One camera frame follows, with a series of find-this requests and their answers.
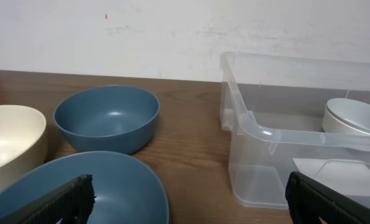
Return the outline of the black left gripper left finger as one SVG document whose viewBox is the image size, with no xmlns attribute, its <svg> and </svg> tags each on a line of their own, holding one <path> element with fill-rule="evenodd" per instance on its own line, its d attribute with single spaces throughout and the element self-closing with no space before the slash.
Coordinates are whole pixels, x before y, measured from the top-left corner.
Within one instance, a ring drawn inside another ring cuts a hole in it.
<svg viewBox="0 0 370 224">
<path fill-rule="evenodd" d="M 0 224 L 86 224 L 95 204 L 90 174 L 82 174 L 0 218 Z"/>
</svg>

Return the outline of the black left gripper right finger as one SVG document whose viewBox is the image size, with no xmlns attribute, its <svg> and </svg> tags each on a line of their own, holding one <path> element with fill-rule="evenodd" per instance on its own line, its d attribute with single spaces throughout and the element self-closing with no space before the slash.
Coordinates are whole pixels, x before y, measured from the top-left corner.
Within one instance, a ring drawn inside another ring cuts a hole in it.
<svg viewBox="0 0 370 224">
<path fill-rule="evenodd" d="M 370 209 L 300 172 L 291 172 L 285 198 L 294 224 L 370 224 Z"/>
</svg>

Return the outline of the small light blue bowl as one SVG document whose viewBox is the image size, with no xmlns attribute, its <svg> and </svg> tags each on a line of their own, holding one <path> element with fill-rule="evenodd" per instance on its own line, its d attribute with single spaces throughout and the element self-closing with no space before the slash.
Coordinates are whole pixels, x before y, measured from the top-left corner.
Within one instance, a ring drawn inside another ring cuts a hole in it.
<svg viewBox="0 0 370 224">
<path fill-rule="evenodd" d="M 347 98 L 332 98 L 327 101 L 326 108 L 340 121 L 370 133 L 370 104 Z"/>
</svg>

